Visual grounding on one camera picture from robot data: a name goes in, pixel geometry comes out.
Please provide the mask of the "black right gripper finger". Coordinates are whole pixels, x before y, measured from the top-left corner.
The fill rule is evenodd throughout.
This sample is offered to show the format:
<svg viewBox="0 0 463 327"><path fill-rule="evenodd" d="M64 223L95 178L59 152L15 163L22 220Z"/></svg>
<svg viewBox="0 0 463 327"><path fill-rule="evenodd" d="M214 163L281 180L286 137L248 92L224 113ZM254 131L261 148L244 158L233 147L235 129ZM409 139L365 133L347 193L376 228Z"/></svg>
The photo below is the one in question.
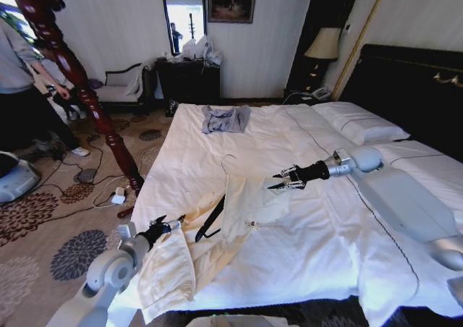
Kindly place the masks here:
<svg viewBox="0 0 463 327"><path fill-rule="evenodd" d="M296 164L281 170L278 174L275 174L274 178L288 178L288 179L299 179L298 172L300 171L300 167Z"/></svg>
<svg viewBox="0 0 463 327"><path fill-rule="evenodd" d="M303 190L306 182L298 181L283 181L268 187L269 190Z"/></svg>

